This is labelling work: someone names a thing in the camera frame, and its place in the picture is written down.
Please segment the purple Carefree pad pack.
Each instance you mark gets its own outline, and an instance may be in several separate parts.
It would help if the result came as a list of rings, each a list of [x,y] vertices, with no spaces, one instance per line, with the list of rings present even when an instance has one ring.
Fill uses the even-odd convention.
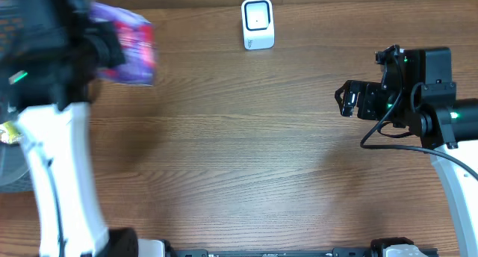
[[[92,3],[90,18],[114,24],[125,55],[124,64],[99,69],[98,76],[119,84],[152,85],[158,57],[153,24],[140,14],[99,2]]]

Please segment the green yellow snack pouch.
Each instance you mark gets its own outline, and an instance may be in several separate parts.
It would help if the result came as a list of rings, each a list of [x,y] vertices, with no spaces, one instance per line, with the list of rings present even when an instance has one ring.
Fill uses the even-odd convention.
[[[1,142],[8,145],[18,144],[22,139],[21,133],[18,131],[12,121],[7,121],[1,124],[0,136]]]

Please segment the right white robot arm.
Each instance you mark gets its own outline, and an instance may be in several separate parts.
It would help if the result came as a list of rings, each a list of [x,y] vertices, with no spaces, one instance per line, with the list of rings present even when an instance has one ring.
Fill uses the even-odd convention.
[[[423,81],[349,80],[335,91],[341,115],[374,120],[362,138],[363,149],[422,152],[430,156],[443,186],[462,256],[477,255],[477,100],[456,99],[456,85]],[[369,144],[391,124],[420,138],[420,146]]]

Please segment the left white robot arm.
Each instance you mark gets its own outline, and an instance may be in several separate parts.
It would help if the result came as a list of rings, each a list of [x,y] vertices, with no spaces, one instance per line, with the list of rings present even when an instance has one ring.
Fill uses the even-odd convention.
[[[163,241],[108,228],[89,143],[87,88],[98,69],[125,63],[114,24],[93,0],[8,0],[19,30],[1,55],[1,96],[31,174],[41,256],[165,256]]]

